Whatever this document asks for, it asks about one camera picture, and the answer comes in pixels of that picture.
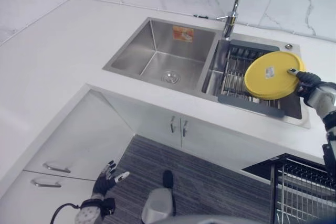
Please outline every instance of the dish drying rack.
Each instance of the dish drying rack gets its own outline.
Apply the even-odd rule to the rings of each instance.
[[[327,172],[286,159],[271,167],[271,224],[336,219],[336,182]]]
[[[238,40],[233,40],[225,59],[218,101],[263,114],[283,117],[285,113],[281,108],[280,99],[262,100],[255,98],[247,91],[244,84],[245,72],[253,61],[269,52],[279,50],[275,46],[256,43],[250,43],[249,45],[248,42],[240,43]]]

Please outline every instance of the drawer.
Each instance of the drawer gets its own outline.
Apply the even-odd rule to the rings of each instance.
[[[107,162],[118,163],[132,137],[105,98],[90,91],[24,170],[96,180]]]
[[[38,187],[32,183],[59,185]],[[80,205],[91,197],[94,181],[21,172],[0,199],[0,223],[50,223],[55,210],[62,204]],[[63,208],[55,224],[74,223],[78,209]]]

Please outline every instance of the stainless steel sink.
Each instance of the stainless steel sink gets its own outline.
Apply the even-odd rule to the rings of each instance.
[[[171,89],[193,90],[219,31],[147,20],[105,65],[124,74]]]
[[[202,92],[217,97],[220,103],[282,118],[302,119],[300,98],[290,94],[278,100],[253,97],[245,88],[244,75],[249,65],[264,54],[279,51],[282,45],[261,44],[232,39],[220,40],[210,63]]]
[[[258,57],[284,50],[300,55],[299,46],[148,18],[103,67],[135,79],[214,102],[276,117],[309,127],[300,99],[264,101],[245,89],[244,74]]]

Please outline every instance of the cabinet door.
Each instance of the cabinet door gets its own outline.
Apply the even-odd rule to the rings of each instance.
[[[172,147],[181,147],[181,120],[176,113],[119,95],[104,96],[135,134]]]
[[[90,91],[25,170],[96,180],[107,162],[120,160],[133,135],[108,101]]]
[[[183,149],[234,171],[284,153],[271,143],[198,119],[183,116],[181,127]]]
[[[61,187],[38,187],[37,183]],[[43,175],[23,171],[0,200],[0,223],[50,223],[55,210],[62,204],[80,205],[90,198],[94,182],[81,179]],[[63,208],[55,224],[75,223],[78,209]]]

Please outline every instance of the faucet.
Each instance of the faucet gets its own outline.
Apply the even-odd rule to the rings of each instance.
[[[226,23],[225,23],[223,34],[222,34],[222,38],[224,38],[225,40],[230,39],[230,35],[231,35],[231,33],[233,31],[233,28],[235,26],[236,18],[238,16],[238,13],[237,13],[238,4],[239,4],[239,0],[235,0],[235,4],[233,5],[233,9],[232,9],[231,12],[227,13],[227,16],[216,18],[216,20],[226,19]]]

